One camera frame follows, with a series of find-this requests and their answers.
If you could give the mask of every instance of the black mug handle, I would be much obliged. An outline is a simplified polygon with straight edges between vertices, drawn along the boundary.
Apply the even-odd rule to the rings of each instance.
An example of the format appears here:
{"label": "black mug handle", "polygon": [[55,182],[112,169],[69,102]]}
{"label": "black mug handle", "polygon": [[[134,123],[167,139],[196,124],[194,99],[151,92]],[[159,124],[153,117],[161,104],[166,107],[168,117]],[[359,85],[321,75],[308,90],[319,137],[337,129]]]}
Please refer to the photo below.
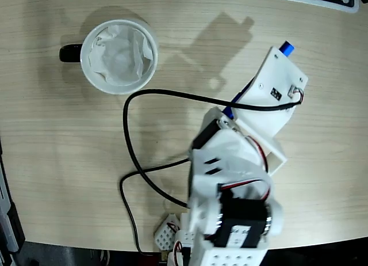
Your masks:
{"label": "black mug handle", "polygon": [[64,63],[81,62],[81,44],[69,44],[63,46],[59,51],[59,59]]}

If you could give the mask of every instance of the wooden table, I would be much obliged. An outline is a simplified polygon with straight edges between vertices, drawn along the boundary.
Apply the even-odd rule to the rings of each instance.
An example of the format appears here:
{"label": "wooden table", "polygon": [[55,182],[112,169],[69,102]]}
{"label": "wooden table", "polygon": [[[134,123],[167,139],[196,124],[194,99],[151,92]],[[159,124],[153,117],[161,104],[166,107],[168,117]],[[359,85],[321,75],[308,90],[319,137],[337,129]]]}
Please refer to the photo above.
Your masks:
{"label": "wooden table", "polygon": [[[305,102],[277,135],[289,161],[274,177],[286,248],[368,236],[368,6],[357,14],[279,0],[0,0],[0,133],[12,197],[28,241],[135,250],[118,192],[134,169],[121,127],[126,96],[98,91],[78,64],[59,62],[103,21],[140,17],[160,44],[145,88],[230,100],[271,45],[296,46]],[[139,160],[185,157],[210,105],[137,99],[130,111]],[[152,174],[186,200],[188,165]],[[168,212],[183,210],[141,177],[125,186],[143,250]]]}

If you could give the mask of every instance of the white mug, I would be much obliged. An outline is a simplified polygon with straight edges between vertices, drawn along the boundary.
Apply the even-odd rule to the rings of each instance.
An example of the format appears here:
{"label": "white mug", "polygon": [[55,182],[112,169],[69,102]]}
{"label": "white mug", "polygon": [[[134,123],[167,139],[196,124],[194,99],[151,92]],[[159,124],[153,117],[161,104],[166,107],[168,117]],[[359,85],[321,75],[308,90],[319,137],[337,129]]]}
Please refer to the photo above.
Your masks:
{"label": "white mug", "polygon": [[[89,54],[91,52],[93,41],[98,34],[111,25],[130,25],[134,27],[147,37],[152,48],[152,64],[148,70],[143,73],[142,78],[139,81],[130,85],[111,85],[106,82],[105,78],[101,74],[92,71],[90,66]],[[142,20],[132,18],[126,20],[109,20],[95,27],[87,35],[83,44],[69,44],[63,46],[59,51],[59,58],[62,62],[66,63],[80,62],[84,75],[95,88],[110,94],[129,94],[136,92],[145,86],[154,75],[158,64],[158,41],[152,28]]]}

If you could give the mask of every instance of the tissue paper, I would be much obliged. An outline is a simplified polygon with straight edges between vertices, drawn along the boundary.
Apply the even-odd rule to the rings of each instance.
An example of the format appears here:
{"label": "tissue paper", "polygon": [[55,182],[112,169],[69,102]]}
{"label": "tissue paper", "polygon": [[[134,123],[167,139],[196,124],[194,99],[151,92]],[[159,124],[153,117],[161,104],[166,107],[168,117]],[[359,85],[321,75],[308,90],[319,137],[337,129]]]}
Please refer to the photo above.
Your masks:
{"label": "tissue paper", "polygon": [[125,86],[137,82],[153,62],[147,37],[129,25],[112,25],[94,40],[89,55],[91,69],[107,83]]}

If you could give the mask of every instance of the blue cap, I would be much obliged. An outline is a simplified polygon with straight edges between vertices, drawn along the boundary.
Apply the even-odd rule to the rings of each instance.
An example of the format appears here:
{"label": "blue cap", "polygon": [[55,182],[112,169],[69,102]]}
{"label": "blue cap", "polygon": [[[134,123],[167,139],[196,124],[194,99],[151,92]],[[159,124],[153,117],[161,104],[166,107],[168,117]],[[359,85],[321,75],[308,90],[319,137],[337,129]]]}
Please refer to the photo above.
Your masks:
{"label": "blue cap", "polygon": [[280,51],[285,55],[285,56],[289,56],[293,51],[294,51],[294,47],[288,42],[284,42],[284,44],[280,47]]}

